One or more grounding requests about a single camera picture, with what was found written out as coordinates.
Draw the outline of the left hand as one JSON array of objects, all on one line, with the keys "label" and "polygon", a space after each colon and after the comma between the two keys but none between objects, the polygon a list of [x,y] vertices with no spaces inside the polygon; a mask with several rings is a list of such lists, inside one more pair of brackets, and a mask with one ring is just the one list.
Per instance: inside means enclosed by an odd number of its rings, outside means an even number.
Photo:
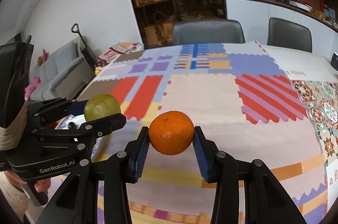
[{"label": "left hand", "polygon": [[[26,184],[13,170],[7,170],[3,172],[7,180],[15,186],[17,189],[21,190],[22,185]],[[48,191],[51,187],[51,179],[44,179],[35,182],[34,188],[38,193],[44,193]]]}]

